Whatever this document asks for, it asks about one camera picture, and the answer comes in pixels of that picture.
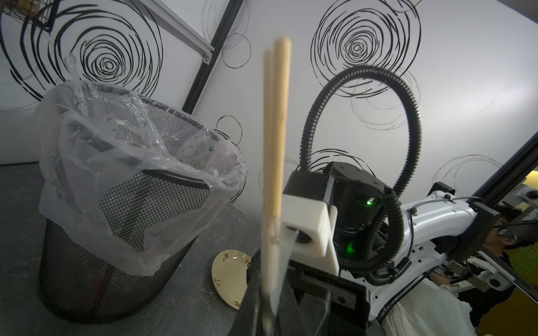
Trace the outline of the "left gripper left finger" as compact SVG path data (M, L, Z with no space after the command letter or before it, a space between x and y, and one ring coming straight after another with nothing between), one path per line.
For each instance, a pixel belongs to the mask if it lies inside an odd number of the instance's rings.
M262 335L261 252L252 257L247 269L247 290L235 317L230 336Z

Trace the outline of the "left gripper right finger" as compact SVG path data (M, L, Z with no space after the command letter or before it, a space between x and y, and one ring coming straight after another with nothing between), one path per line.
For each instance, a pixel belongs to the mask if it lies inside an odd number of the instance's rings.
M294 289L286 279L280 295L274 335L300 336L311 335L309 327L303 318L300 306L294 295Z

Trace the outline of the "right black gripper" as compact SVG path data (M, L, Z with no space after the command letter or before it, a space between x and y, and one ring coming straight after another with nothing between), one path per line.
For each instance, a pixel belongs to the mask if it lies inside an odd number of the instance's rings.
M371 305L363 285L291 261L289 284L310 335L365 335Z

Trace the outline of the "clear plastic chopstick wrapper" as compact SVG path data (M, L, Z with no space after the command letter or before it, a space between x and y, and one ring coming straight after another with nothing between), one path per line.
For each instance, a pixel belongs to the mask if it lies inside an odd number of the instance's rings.
M277 244L276 271L273 275L273 284L270 287L270 309L273 316L277 316L280 304L284 277L287 273L289 260L294 251L299 231L294 228L281 229L280 238Z

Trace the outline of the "bamboo chopsticks pair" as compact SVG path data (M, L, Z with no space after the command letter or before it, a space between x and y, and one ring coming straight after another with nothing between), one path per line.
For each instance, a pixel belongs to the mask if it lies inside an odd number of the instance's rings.
M262 294L276 296L279 274L282 187L286 150L292 42L275 40L263 62Z

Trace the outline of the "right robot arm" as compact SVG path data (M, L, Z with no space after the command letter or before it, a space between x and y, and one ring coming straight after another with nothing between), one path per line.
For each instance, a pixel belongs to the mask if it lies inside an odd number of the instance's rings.
M314 335L364 335L433 269L467 259L500 217L441 187L402 204L346 162L293 172L282 202L284 226L298 231L290 284Z

